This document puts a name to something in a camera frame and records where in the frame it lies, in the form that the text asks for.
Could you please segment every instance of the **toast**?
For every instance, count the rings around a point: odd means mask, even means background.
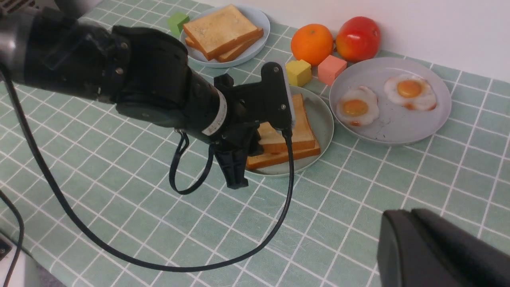
[[[208,61],[255,38],[258,28],[234,5],[183,25],[186,35]]]
[[[292,131],[292,150],[301,151],[312,149],[315,146],[315,136],[308,122],[307,111],[304,108],[302,94],[292,96],[294,111],[296,114],[296,126]],[[259,144],[264,148],[264,153],[281,153],[287,151],[285,139],[269,123],[260,125]]]
[[[216,58],[216,60],[220,63],[234,61],[244,51],[246,51],[249,47],[251,47],[253,44],[255,44],[255,42],[257,42],[260,38],[262,38],[262,36],[264,36],[264,29],[258,28],[255,38],[252,38],[252,39],[238,45],[237,47],[233,48],[232,50],[228,51],[227,53],[220,55],[219,57]],[[185,40],[186,40],[186,45],[188,45],[191,48],[200,50],[198,45],[196,45],[195,42],[193,42],[193,40],[190,37],[186,37]]]
[[[294,151],[294,160],[307,158],[311,156],[320,155],[321,149],[318,141],[315,141],[315,145],[312,149]],[[256,170],[266,168],[268,166],[284,163],[289,161],[289,153],[277,153],[277,154],[262,154],[258,156],[248,157],[246,161],[246,168],[248,170]]]

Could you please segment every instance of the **white plate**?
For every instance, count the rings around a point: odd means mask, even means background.
[[[202,12],[200,15],[194,17],[191,20],[196,20],[198,18],[202,18],[202,17],[207,16],[213,12],[216,12],[224,7],[225,6],[211,8],[209,10]],[[202,52],[195,50],[195,49],[189,47],[188,45],[186,45],[185,39],[186,39],[187,35],[183,30],[181,32],[180,41],[188,49],[188,55],[192,60],[198,62],[199,64],[201,64],[203,66],[210,67],[210,68],[228,68],[228,67],[240,65],[240,64],[250,60],[251,58],[255,57],[262,50],[262,48],[264,47],[264,45],[267,42],[267,38],[269,37],[269,30],[271,29],[271,24],[269,23],[269,19],[262,11],[257,10],[255,8],[251,8],[251,7],[243,6],[243,5],[236,5],[236,7],[255,26],[264,29],[264,36],[262,36],[262,38],[260,38],[257,42],[255,42],[255,44],[251,45],[251,47],[249,47],[246,51],[244,51],[241,55],[239,55],[239,57],[237,57],[237,59],[230,61],[230,62],[220,63],[216,60],[208,61],[203,56]]]
[[[321,154],[294,161],[295,172],[300,172],[314,164],[324,154],[331,144],[335,131],[333,115],[327,104],[316,94],[307,89],[290,86],[291,94],[301,93],[304,98],[304,108],[307,111],[308,121],[319,142]],[[246,170],[249,174],[256,174],[269,177],[283,177],[289,175],[289,163],[268,166],[258,170]]]
[[[431,85],[438,101],[432,111],[410,111],[393,104],[384,93],[389,77],[412,74],[422,77]],[[451,111],[450,91],[446,84],[423,65],[397,58],[375,58],[357,63],[343,71],[329,92],[329,104],[333,115],[340,98],[351,87],[369,87],[379,99],[379,118],[365,127],[341,124],[360,139],[383,145],[408,145],[436,133],[446,122]]]

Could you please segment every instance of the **table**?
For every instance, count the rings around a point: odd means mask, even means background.
[[[175,12],[210,8],[191,0],[109,0],[86,15],[100,24],[168,32]],[[272,23],[267,46],[230,69],[190,66],[208,81],[229,73],[260,80],[266,61],[293,59],[296,29]],[[381,51],[379,57],[403,55]],[[160,273],[99,250],[64,215],[30,152],[6,91],[0,91],[0,188],[26,224],[24,248],[68,286],[380,286],[376,250],[381,213],[429,208],[510,253],[510,84],[408,58],[431,68],[453,98],[451,117],[435,135],[407,147],[359,141],[336,124],[332,145],[295,181],[284,226],[260,254],[217,271]],[[306,89],[325,100],[315,77]],[[195,266],[253,248],[275,222],[287,178],[249,177],[225,187],[215,164],[206,185],[181,197],[167,180],[179,137],[120,116],[112,106],[18,86],[43,155],[74,210],[103,240],[139,259]],[[192,141],[178,186],[201,174],[207,146]],[[2,232],[17,223],[2,205]]]

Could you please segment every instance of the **egg yolk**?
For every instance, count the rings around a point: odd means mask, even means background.
[[[397,92],[404,98],[415,98],[421,94],[421,83],[413,80],[405,80],[397,84]]]
[[[343,110],[347,115],[360,116],[368,112],[368,105],[362,100],[350,100],[344,103]]]

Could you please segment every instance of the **green cube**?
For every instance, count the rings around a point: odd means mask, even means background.
[[[175,38],[179,38],[181,36],[183,25],[189,21],[190,17],[181,12],[176,12],[170,18],[168,18],[168,26],[170,27],[170,32],[172,32]]]

